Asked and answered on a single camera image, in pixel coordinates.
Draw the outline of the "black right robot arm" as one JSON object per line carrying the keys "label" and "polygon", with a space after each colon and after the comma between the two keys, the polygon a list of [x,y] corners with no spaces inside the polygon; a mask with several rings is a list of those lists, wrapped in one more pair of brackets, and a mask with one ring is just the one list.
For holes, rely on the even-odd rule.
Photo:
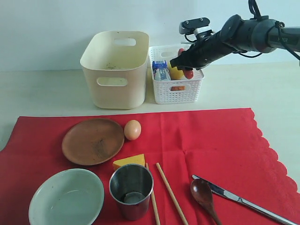
{"label": "black right robot arm", "polygon": [[179,33],[187,37],[190,47],[170,61],[179,70],[202,69],[229,54],[247,57],[247,52],[257,56],[284,49],[296,59],[300,58],[300,29],[286,27],[281,21],[261,15],[256,1],[248,1],[252,18],[244,20],[240,15],[231,16],[218,32],[210,28],[206,17],[185,20],[180,23]]}

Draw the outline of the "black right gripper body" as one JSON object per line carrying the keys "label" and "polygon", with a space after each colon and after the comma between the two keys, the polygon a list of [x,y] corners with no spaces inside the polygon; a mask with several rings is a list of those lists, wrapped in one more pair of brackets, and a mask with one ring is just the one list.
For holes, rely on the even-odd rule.
{"label": "black right gripper body", "polygon": [[220,31],[218,31],[214,35],[197,42],[181,55],[183,55],[184,66],[201,69],[233,52],[232,47],[221,42]]}

